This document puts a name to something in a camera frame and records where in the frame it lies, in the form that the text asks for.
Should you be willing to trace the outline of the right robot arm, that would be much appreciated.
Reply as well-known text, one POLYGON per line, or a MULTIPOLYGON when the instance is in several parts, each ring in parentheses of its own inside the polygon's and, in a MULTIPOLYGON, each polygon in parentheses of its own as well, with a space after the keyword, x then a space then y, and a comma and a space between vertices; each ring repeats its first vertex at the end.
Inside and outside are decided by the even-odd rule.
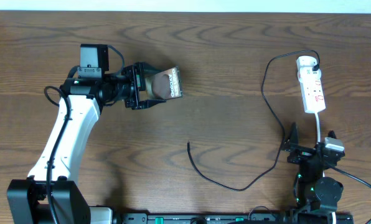
POLYGON ((334 131, 329 131, 323 142, 310 148, 299 144, 298 127, 293 123, 283 150, 289 153, 287 162, 299 166, 293 188, 297 206, 292 216, 300 213, 329 216, 335 212, 344 188, 340 182, 324 176, 324 171, 336 166, 345 152, 334 131))

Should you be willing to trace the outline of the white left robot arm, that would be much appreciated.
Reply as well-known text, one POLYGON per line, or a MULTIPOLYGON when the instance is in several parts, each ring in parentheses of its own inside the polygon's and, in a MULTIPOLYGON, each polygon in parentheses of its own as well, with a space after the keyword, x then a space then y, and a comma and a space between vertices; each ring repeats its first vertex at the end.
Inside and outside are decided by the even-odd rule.
POLYGON ((89 135, 103 108, 117 101, 132 110, 166 102, 178 86, 176 67, 158 70, 137 62, 120 72, 73 67, 58 87, 57 119, 26 179, 11 180, 7 200, 15 223, 118 223, 110 207, 90 206, 77 186, 89 135))

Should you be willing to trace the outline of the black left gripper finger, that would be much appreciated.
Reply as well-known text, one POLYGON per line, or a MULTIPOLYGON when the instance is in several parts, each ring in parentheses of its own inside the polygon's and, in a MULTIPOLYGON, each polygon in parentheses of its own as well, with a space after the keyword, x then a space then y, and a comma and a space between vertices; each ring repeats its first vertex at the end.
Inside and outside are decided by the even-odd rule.
POLYGON ((158 105, 160 103, 165 103, 166 100, 144 100, 144 101, 140 101, 138 103, 138 109, 139 110, 143 110, 143 109, 148 109, 150 107, 153 107, 155 105, 158 105))
POLYGON ((153 67, 152 65, 150 65, 146 62, 141 62, 140 63, 140 69, 141 69, 141 73, 145 77, 150 77, 150 76, 153 76, 153 75, 161 72, 160 69, 157 69, 157 68, 153 67))

